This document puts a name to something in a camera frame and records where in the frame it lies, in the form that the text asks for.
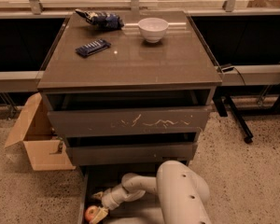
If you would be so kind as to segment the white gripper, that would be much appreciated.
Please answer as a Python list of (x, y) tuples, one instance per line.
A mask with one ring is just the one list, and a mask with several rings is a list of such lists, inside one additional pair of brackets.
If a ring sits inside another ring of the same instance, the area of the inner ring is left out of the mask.
[(115, 210), (122, 203), (134, 202), (142, 198), (146, 192), (144, 190), (137, 190), (129, 192), (121, 184), (116, 185), (114, 188), (105, 190), (104, 192), (99, 191), (92, 194), (94, 200), (102, 200), (103, 207), (99, 207), (96, 216), (89, 222), (89, 224), (98, 224), (108, 215), (109, 210)]

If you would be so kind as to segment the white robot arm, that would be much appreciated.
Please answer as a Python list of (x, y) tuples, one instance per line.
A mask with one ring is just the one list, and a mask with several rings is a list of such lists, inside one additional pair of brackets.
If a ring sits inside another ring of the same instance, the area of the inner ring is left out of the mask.
[(114, 188), (94, 194), (102, 205), (90, 206), (84, 218), (98, 224), (111, 210), (147, 192), (159, 198), (164, 224), (212, 224), (203, 205), (210, 196), (207, 183), (179, 161), (164, 162), (155, 176), (125, 174)]

